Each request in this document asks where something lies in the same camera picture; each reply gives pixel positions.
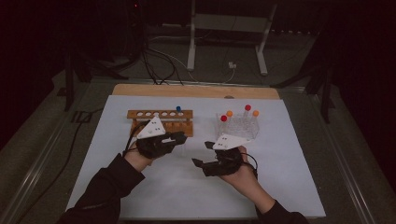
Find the black jacket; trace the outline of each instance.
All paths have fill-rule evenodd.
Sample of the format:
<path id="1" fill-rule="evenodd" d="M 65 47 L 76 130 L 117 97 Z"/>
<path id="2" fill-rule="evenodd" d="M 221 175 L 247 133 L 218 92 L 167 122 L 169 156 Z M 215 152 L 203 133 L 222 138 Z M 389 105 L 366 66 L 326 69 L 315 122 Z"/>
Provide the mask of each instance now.
<path id="1" fill-rule="evenodd" d="M 107 168 L 92 178 L 75 207 L 68 209 L 58 223 L 117 223 L 120 216 L 120 198 L 129 195 L 145 177 L 137 172 L 120 154 Z M 305 224 L 300 213 L 290 213 L 276 202 L 265 214 L 258 212 L 262 223 Z"/>

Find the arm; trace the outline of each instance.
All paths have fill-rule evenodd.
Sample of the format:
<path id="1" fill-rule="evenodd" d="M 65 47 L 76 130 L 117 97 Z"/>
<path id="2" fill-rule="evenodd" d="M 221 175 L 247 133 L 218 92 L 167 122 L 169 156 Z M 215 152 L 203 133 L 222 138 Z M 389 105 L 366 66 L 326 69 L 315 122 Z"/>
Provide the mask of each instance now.
<path id="1" fill-rule="evenodd" d="M 120 154 L 107 168 L 92 178 L 75 207 L 68 209 L 58 223 L 117 223 L 120 198 L 130 194 L 145 177 L 141 174 L 153 160 L 131 151 L 123 158 Z"/>
<path id="2" fill-rule="evenodd" d="M 240 147 L 244 161 L 248 161 L 247 150 Z M 250 167 L 242 165 L 232 175 L 220 176 L 239 193 L 250 199 L 255 205 L 261 223 L 305 224 L 308 223 L 300 213 L 290 213 L 262 188 Z"/>

